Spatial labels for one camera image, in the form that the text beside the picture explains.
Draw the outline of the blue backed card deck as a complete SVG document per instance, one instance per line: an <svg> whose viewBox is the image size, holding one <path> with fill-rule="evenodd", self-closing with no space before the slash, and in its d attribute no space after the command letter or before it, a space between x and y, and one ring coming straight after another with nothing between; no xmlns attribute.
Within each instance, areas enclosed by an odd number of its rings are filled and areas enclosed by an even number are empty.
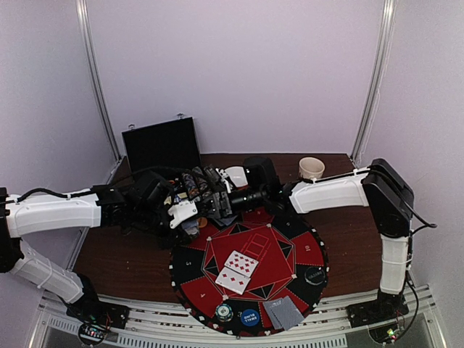
<svg viewBox="0 0 464 348"><path fill-rule="evenodd" d="M195 239L199 236L198 220L184 221L181 223L181 227L189 237Z"/></svg>

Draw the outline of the stack of poker chips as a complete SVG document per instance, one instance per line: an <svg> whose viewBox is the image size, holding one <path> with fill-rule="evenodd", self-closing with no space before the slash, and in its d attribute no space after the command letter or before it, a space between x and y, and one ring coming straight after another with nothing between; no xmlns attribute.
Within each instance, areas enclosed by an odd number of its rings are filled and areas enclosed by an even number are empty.
<svg viewBox="0 0 464 348"><path fill-rule="evenodd" d="M229 304L219 304L215 309L215 316L220 322L229 322L233 319L233 310Z"/></svg>

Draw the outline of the blue small blind button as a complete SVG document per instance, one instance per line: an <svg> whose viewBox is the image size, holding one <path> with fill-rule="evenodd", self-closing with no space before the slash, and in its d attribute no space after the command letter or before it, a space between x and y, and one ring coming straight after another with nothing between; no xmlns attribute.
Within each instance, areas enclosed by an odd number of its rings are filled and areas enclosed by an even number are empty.
<svg viewBox="0 0 464 348"><path fill-rule="evenodd" d="M241 323L246 327L256 326L260 322L260 314L253 309L246 309L240 316Z"/></svg>

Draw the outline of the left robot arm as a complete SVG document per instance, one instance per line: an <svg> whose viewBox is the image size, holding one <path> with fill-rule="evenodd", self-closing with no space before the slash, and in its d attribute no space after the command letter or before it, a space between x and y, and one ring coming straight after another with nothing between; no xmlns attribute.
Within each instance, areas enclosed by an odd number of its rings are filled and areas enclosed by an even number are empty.
<svg viewBox="0 0 464 348"><path fill-rule="evenodd" d="M170 182L153 172L121 188L97 185L70 193L35 188L23 195L10 195L1 188L1 272L19 275L56 294L87 321L96 322L104 316L104 305L90 280L33 251L23 236L114 225L165 228L171 235L197 213L195 202L176 202Z"/></svg>

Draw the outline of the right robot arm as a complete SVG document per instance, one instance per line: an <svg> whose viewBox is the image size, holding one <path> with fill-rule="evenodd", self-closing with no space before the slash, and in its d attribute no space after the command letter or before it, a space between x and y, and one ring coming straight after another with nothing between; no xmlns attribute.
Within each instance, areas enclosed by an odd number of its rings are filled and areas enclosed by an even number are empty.
<svg viewBox="0 0 464 348"><path fill-rule="evenodd" d="M212 195L203 202L205 212L226 218L247 210L265 207L274 215L303 215L339 207L367 207L371 211L382 242L379 299L372 304L376 319L386 320L399 309L412 254L411 221L413 190L384 159L371 165L328 178L300 178L282 184L273 161L249 157L242 166L246 187L236 188L224 169L204 168Z"/></svg>

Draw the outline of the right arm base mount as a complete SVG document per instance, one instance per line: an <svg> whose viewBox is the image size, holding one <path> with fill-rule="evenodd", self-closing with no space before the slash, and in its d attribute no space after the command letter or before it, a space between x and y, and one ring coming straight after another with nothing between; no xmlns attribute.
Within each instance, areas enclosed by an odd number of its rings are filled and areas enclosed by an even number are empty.
<svg viewBox="0 0 464 348"><path fill-rule="evenodd" d="M368 326L370 338L378 344L393 344L405 328L405 303L381 304L378 300L351 304L347 316L352 328Z"/></svg>

